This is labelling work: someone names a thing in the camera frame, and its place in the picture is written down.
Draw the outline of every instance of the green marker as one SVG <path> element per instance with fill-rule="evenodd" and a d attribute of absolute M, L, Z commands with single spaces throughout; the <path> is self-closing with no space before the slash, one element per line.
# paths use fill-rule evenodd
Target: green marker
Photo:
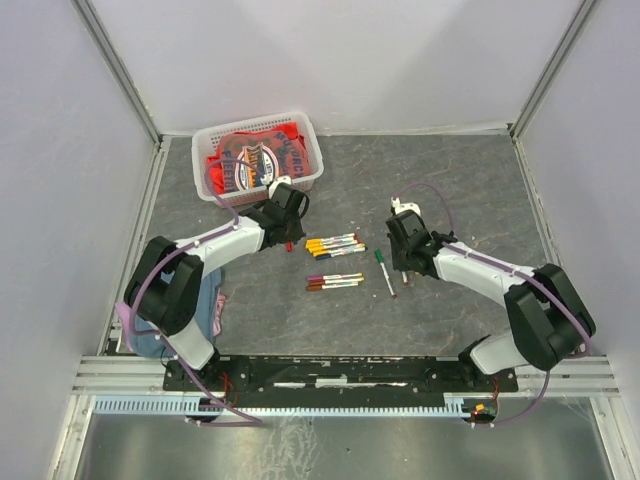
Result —
<path fill-rule="evenodd" d="M 376 250 L 376 258 L 378 259 L 378 263 L 380 267 L 382 267 L 382 273 L 384 273 L 384 278 L 387 281 L 387 286 L 389 287 L 389 292 L 391 293 L 391 297 L 398 298 L 396 292 L 393 291 L 393 287 L 391 286 L 391 279 L 389 278 L 389 272 L 387 272 L 387 267 L 384 265 L 384 259 L 382 258 L 382 253 L 380 253 L 380 249 Z"/>

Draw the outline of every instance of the white wall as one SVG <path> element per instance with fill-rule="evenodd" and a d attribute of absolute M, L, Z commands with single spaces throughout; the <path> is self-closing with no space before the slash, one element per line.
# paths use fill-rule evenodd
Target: white wall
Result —
<path fill-rule="evenodd" d="M 163 132 L 513 121 L 578 0 L 93 0 Z"/>
<path fill-rule="evenodd" d="M 151 144 L 68 0 L 0 2 L 0 477 L 45 478 Z"/>
<path fill-rule="evenodd" d="M 640 432 L 640 3 L 597 8 L 524 135 L 561 259 Z"/>

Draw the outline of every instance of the white plastic basket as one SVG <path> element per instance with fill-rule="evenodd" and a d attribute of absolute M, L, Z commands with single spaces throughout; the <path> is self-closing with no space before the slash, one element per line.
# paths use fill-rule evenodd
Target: white plastic basket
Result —
<path fill-rule="evenodd" d="M 202 200 L 206 200 L 207 202 L 212 201 L 219 207 L 221 206 L 220 202 L 218 202 L 209 191 L 204 175 L 206 172 L 207 157 L 216 154 L 216 149 L 218 148 L 218 144 L 222 137 L 237 131 L 260 132 L 262 130 L 269 130 L 277 125 L 289 122 L 296 122 L 300 135 L 304 136 L 307 155 L 309 157 L 309 166 L 311 167 L 311 175 L 294 179 L 293 185 L 299 190 L 310 190 L 316 178 L 324 172 L 322 153 L 320 153 L 318 139 L 316 138 L 316 133 L 309 121 L 309 117 L 302 112 L 289 112 L 198 130 L 193 135 L 193 139 L 191 141 L 193 181 L 196 184 L 198 196 Z M 237 192 L 224 193 L 221 197 L 227 200 L 231 205 L 243 205 L 246 203 L 254 203 L 264 200 L 268 197 L 268 194 L 266 187 L 258 187 L 240 190 Z"/>

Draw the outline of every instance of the gray table surface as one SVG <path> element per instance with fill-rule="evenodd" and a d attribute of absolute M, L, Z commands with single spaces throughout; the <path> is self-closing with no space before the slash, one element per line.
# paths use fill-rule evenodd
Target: gray table surface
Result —
<path fill-rule="evenodd" d="M 365 253 L 317 262 L 298 245 L 275 247 L 224 268 L 228 296 L 217 347 L 224 353 L 324 355 L 455 355 L 481 336 L 507 327 L 504 310 L 466 288 L 391 274 L 387 290 L 373 251 L 388 268 L 390 197 L 419 179 L 437 183 L 456 212 L 460 240 L 481 252 L 538 266 L 544 254 L 524 180 L 508 136 L 319 137 L 325 172 L 309 192 L 303 220 L 308 237 L 357 232 Z M 429 228 L 448 231 L 433 192 L 414 190 Z M 186 238 L 230 219 L 200 200 L 193 183 L 191 139 L 174 138 L 163 172 L 148 238 Z M 309 293 L 306 277 L 363 272 L 358 288 Z"/>

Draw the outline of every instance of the yellow marker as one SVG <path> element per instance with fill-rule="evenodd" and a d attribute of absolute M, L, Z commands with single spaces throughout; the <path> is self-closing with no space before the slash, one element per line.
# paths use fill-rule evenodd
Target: yellow marker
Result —
<path fill-rule="evenodd" d="M 360 248 L 360 247 L 365 247 L 366 245 L 364 243 L 356 243 L 353 245 L 347 245 L 347 246 L 343 246 L 340 248 L 330 248 L 328 250 L 315 250 L 313 252 L 311 252 L 311 254 L 314 257 L 317 257 L 318 255 L 325 255 L 327 253 L 338 253 L 338 252 L 350 252 L 352 251 L 354 248 Z"/>
<path fill-rule="evenodd" d="M 335 243 L 332 245 L 313 245 L 311 247 L 307 247 L 307 250 L 309 250 L 311 253 L 314 253 L 319 250 L 333 250 L 335 248 L 348 247 L 348 246 L 357 245 L 357 244 L 358 244 L 357 240 L 349 240 L 348 242 Z"/>
<path fill-rule="evenodd" d="M 313 244 L 318 244 L 318 243 L 331 243 L 331 242 L 338 242 L 340 240 L 347 240 L 349 238 L 353 238 L 355 237 L 356 234 L 355 233 L 347 233 L 345 235 L 339 235 L 337 237 L 328 237 L 328 238 L 311 238 L 309 240 L 306 241 L 305 246 L 309 246 L 309 245 L 313 245 Z"/>

